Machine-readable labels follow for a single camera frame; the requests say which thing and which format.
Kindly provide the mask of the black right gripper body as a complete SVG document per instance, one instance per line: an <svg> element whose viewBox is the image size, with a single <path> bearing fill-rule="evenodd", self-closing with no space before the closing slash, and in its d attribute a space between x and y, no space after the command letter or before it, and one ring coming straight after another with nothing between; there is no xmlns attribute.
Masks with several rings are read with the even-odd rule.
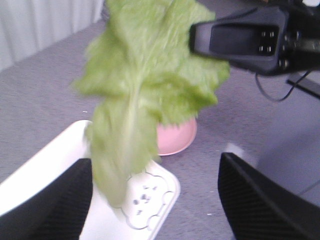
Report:
<svg viewBox="0 0 320 240"><path fill-rule="evenodd" d="M320 2L315 6L302 0L278 0L286 14L280 39L277 74L320 69Z"/></svg>

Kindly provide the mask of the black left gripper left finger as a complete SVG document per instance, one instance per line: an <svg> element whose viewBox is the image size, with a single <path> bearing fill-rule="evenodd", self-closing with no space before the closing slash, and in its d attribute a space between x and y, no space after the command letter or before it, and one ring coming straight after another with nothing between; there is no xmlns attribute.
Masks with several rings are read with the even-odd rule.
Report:
<svg viewBox="0 0 320 240"><path fill-rule="evenodd" d="M93 196L92 162L81 158L0 218L2 240L78 240Z"/></svg>

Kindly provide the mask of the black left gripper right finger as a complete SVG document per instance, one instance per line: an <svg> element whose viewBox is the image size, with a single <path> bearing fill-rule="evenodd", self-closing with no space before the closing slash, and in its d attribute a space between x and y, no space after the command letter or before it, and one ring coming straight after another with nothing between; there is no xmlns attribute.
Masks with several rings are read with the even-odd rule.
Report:
<svg viewBox="0 0 320 240"><path fill-rule="evenodd" d="M236 240L318 240L320 208L231 152L220 156L218 194Z"/></svg>

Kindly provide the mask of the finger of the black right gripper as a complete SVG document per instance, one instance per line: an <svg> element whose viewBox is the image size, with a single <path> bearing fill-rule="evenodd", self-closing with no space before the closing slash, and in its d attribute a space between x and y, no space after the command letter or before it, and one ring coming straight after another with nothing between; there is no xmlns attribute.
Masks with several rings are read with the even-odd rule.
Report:
<svg viewBox="0 0 320 240"><path fill-rule="evenodd" d="M265 6L195 23L189 30L189 48L260 75L278 75L289 66L284 54L288 20L280 6Z"/></svg>

